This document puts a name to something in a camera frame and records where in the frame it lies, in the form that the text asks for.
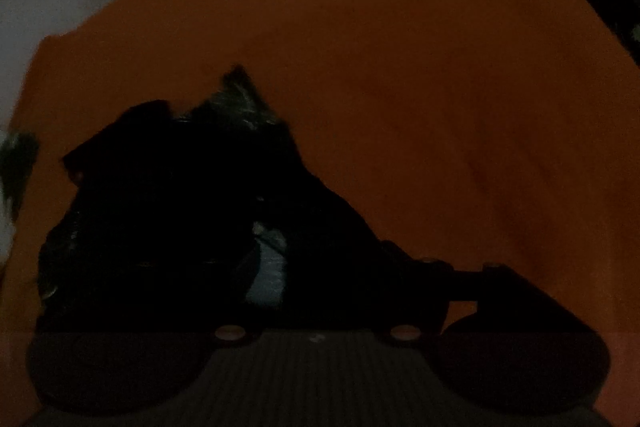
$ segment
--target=orange fabric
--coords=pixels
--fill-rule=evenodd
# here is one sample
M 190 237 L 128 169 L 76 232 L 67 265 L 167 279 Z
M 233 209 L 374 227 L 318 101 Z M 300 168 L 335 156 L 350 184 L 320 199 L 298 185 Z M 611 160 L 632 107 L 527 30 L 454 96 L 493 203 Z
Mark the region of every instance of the orange fabric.
M 38 249 L 74 195 L 60 158 L 237 62 L 381 238 L 507 263 L 610 333 L 598 407 L 640 420 L 640 74 L 584 0 L 117 0 L 41 44 L 15 111 L 42 151 L 0 302 L 4 425 L 37 405 L 11 332 L 33 329 Z

